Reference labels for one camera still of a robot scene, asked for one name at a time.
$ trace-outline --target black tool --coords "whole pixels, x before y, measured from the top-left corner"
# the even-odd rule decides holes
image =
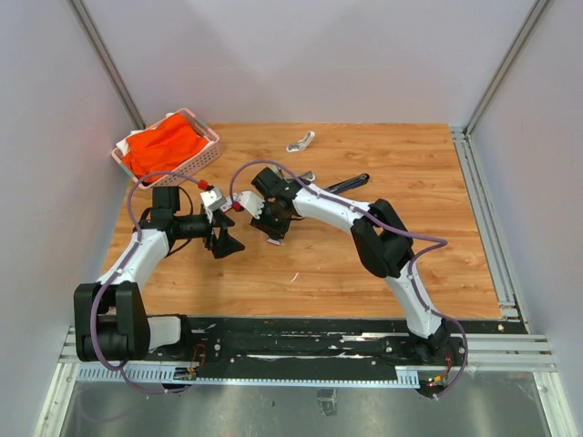
[[[338,182],[337,184],[330,185],[328,188],[325,188],[325,190],[333,194],[340,194],[343,193],[344,191],[348,191],[349,189],[365,185],[368,182],[368,179],[370,178],[371,176],[368,173],[362,173],[362,175],[358,175],[355,178],[346,179],[343,182]]]

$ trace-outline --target orange cloth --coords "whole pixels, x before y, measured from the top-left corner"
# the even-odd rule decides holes
[[[124,164],[141,178],[153,171],[173,170],[199,153],[209,141],[199,137],[182,114],[174,114],[155,129],[145,130],[128,137],[129,152]],[[151,184],[163,176],[146,180]]]

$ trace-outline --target metal floor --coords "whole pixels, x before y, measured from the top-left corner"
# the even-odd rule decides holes
[[[529,372],[467,374],[440,401],[414,390],[342,388],[335,408],[311,387],[199,386],[147,397],[78,382],[68,436],[550,436]]]

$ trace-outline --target white object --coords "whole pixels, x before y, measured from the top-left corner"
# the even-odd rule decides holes
[[[166,344],[178,343],[180,340],[180,318],[176,316],[148,317],[148,323],[149,351]]]
[[[301,152],[302,150],[305,150],[310,145],[310,143],[312,142],[312,140],[315,137],[316,137],[316,134],[310,130],[303,139],[301,139],[297,143],[290,144],[285,149],[290,153],[291,152]]]
[[[348,198],[342,198],[336,196],[335,194],[329,193],[314,184],[310,184],[310,188],[315,190],[319,194],[325,194],[328,197],[339,198],[344,202],[348,202],[360,209],[368,211],[369,203],[357,202],[356,200],[350,200]],[[309,193],[307,189],[302,188],[298,191],[296,198],[293,200],[293,207],[303,217],[311,217],[328,223],[335,228],[342,229],[344,232],[350,234],[350,228],[353,222],[358,218],[362,217],[361,213],[350,211],[347,207],[339,205],[336,202],[327,200],[325,198],[319,198]]]
[[[132,130],[129,132],[129,135],[127,137],[116,143],[116,147],[121,151],[122,156],[127,155],[129,152],[128,138],[131,137],[132,135],[136,135],[141,132],[143,132],[143,130]]]
[[[238,201],[240,205],[249,211],[254,218],[259,219],[259,217],[261,217],[265,200],[257,196],[255,193],[252,191],[243,191],[239,194]]]
[[[142,230],[142,240],[140,243],[138,243],[138,233],[134,232],[131,236],[131,241],[129,242],[128,247],[124,250],[124,253],[121,254],[113,267],[97,280],[98,283],[103,284],[114,271],[119,269],[121,260],[126,257],[135,244],[139,244],[138,249],[134,252],[134,255],[131,257],[128,264],[126,264],[126,266],[120,271],[119,276],[114,279],[112,284],[121,284],[126,280],[129,282],[136,282],[139,291],[142,292],[146,286],[148,278],[152,274],[152,271],[154,271],[154,268],[156,268],[158,263],[168,255],[169,251],[166,232],[157,229]]]
[[[222,208],[227,203],[227,200],[222,195],[220,189],[216,187],[210,191],[202,191],[200,198],[202,199],[202,205],[207,213],[209,223],[212,223],[212,211]]]
[[[419,299],[415,296],[411,279],[408,277],[408,269],[409,263],[407,262],[401,269],[401,276],[399,278],[391,278],[390,276],[387,276],[384,278],[384,281],[389,287],[391,287],[391,290],[399,301],[399,305],[403,308],[409,331],[419,337],[427,339],[439,328],[441,325],[441,318],[426,311],[423,305],[421,305]],[[429,298],[421,278],[419,278],[417,266],[415,265],[413,265],[413,280],[419,289],[419,295],[423,301],[431,309],[435,310],[435,306]]]

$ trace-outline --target white cloth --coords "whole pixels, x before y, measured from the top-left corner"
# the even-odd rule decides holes
[[[173,116],[174,114],[175,114],[174,112],[168,112],[166,114],[166,118]],[[139,134],[140,132],[143,132],[143,130],[132,130],[129,132],[129,135],[127,137],[116,143],[116,147],[119,149],[122,156],[127,155],[129,152],[128,138],[131,137],[132,135]]]

